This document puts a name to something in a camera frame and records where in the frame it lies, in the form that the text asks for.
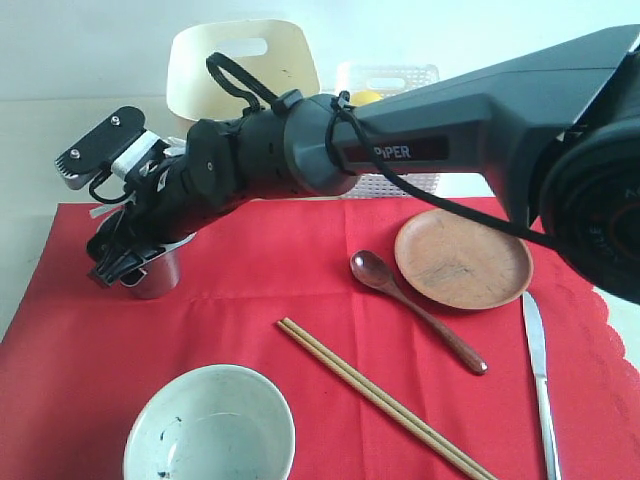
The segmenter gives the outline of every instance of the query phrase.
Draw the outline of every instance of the butter knife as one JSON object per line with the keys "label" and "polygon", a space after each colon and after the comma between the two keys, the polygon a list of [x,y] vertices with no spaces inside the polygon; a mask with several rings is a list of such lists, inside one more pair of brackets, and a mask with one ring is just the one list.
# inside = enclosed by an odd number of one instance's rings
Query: butter knife
{"label": "butter knife", "polygon": [[538,393],[538,412],[540,414],[540,427],[542,428],[542,445],[544,447],[547,478],[549,480],[561,480],[558,448],[553,429],[549,391],[547,389],[547,352],[544,327],[542,326],[542,317],[540,317],[538,305],[529,292],[522,294],[522,310],[527,342],[529,343],[529,354],[531,355],[531,367]]}

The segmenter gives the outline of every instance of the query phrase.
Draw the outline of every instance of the white wall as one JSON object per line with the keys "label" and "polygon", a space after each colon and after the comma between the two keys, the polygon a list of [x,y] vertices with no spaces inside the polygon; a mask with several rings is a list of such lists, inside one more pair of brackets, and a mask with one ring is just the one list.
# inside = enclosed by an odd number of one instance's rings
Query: white wall
{"label": "white wall", "polygon": [[344,60],[433,63],[449,78],[640,23],[640,1],[4,0],[0,100],[162,95],[176,33],[251,18],[299,24],[331,88]]}

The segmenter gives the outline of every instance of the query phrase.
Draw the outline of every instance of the spoon handle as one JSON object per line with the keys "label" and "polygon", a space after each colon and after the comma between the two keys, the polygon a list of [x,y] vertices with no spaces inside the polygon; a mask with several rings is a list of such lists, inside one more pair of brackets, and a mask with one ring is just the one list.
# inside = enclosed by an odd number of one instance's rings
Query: spoon handle
{"label": "spoon handle", "polygon": [[417,313],[431,328],[433,328],[438,335],[446,342],[446,344],[453,350],[460,360],[471,369],[476,375],[484,375],[487,373],[489,366],[482,359],[482,357],[471,348],[464,340],[462,340],[453,330],[447,327],[444,323],[438,320],[436,317],[427,313],[421,307],[413,303],[401,292],[399,295],[394,295],[398,300],[404,303],[407,307]]}

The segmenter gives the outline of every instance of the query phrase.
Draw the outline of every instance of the wooden spoon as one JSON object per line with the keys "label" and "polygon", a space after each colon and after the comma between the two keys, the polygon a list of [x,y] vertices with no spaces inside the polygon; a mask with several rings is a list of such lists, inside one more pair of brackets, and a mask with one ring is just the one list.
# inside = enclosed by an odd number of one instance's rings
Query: wooden spoon
{"label": "wooden spoon", "polygon": [[409,300],[398,287],[393,272],[384,260],[369,250],[360,250],[351,256],[351,271],[363,284],[399,300],[417,313],[445,341],[462,362],[476,375],[484,375],[489,367],[486,362],[467,345],[453,330],[433,315],[425,312]]}

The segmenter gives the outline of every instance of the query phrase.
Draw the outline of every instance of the chair backrest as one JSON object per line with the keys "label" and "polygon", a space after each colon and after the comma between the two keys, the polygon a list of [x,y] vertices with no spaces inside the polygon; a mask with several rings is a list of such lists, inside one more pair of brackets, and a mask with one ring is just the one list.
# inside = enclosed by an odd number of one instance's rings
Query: chair backrest
{"label": "chair backrest", "polygon": [[[262,54],[256,50],[261,44],[266,46]],[[249,56],[243,53],[247,48],[253,50]],[[171,47],[167,106],[178,117],[197,121],[242,115],[246,101],[226,93],[207,70],[205,61],[215,51],[233,58],[276,94],[294,88],[305,96],[320,91],[309,46],[297,25],[281,20],[197,25],[176,35]]]}

